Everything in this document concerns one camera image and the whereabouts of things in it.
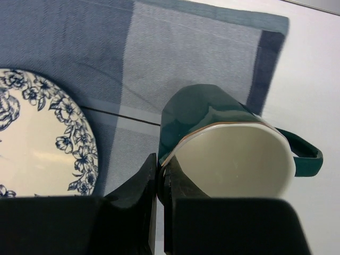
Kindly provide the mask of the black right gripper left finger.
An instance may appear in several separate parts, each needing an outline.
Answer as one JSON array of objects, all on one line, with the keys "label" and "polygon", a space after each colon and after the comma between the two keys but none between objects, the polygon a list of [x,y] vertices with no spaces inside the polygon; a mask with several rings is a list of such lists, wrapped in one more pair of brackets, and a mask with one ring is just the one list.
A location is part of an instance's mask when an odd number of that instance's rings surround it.
[{"label": "black right gripper left finger", "polygon": [[152,254],[156,166],[104,197],[1,199],[1,254]]}]

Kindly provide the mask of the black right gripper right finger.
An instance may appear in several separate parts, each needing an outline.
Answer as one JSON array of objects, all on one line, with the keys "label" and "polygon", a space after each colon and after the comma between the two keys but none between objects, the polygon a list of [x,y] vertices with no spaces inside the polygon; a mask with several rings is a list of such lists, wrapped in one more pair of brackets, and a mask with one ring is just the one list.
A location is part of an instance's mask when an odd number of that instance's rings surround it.
[{"label": "black right gripper right finger", "polygon": [[157,169],[166,254],[310,254],[299,218],[281,199],[211,198],[176,158]]}]

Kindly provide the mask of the blue beige checked cloth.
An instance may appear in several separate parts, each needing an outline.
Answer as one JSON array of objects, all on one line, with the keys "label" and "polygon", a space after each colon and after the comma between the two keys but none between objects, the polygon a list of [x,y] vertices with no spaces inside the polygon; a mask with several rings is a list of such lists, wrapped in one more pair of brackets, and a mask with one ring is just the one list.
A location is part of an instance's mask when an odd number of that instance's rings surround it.
[{"label": "blue beige checked cloth", "polygon": [[1,67],[43,74],[82,107],[105,195],[157,150],[179,89],[215,84],[261,114],[288,25],[187,1],[1,1]]}]

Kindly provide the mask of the teal mug white inside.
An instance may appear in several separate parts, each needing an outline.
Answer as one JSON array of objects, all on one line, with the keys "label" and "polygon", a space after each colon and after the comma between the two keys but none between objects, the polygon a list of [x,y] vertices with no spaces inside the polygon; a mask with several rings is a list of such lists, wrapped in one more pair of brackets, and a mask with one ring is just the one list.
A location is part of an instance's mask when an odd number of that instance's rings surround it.
[{"label": "teal mug white inside", "polygon": [[180,89],[161,114],[158,164],[213,198],[278,198],[294,177],[320,171],[322,152],[273,127],[213,84]]}]

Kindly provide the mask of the blue floral ceramic plate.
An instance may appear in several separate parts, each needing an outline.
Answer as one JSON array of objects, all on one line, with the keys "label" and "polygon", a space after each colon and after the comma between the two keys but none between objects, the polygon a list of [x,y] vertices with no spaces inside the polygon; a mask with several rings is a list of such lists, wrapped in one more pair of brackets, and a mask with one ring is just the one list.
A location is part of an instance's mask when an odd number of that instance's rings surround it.
[{"label": "blue floral ceramic plate", "polygon": [[1,69],[1,197],[89,196],[96,138],[75,101],[39,74]]}]

